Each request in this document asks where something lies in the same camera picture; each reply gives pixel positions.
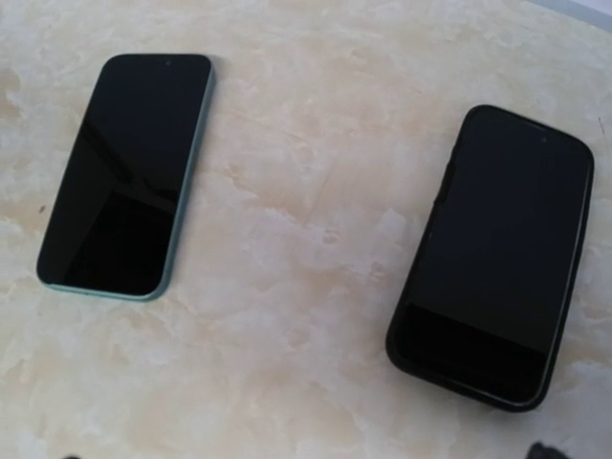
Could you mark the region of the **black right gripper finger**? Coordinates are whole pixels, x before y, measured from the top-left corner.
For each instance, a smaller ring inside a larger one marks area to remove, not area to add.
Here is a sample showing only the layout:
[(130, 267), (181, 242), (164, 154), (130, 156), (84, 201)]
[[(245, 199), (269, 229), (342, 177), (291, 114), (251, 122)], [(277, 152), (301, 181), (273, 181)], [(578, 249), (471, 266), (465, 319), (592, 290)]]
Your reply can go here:
[(531, 445), (527, 459), (565, 459), (565, 454), (557, 448), (535, 443)]

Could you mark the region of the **black phone case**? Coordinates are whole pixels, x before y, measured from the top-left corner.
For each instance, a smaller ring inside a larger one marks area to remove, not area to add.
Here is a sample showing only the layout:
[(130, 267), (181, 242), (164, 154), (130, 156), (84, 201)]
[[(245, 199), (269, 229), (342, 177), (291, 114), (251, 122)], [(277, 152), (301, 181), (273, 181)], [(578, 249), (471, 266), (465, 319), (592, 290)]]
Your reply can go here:
[(536, 408), (569, 312), (594, 168), (574, 136), (471, 108), (386, 333), (390, 361), (506, 411)]

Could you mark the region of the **green-edged black smartphone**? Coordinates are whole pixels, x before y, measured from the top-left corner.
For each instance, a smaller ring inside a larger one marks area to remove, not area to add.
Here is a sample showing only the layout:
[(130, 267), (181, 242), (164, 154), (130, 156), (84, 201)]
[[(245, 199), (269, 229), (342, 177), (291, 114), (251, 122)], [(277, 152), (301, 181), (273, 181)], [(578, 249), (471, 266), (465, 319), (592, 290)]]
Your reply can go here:
[(37, 257), (44, 285), (138, 301), (164, 292), (214, 82), (205, 55), (104, 63)]

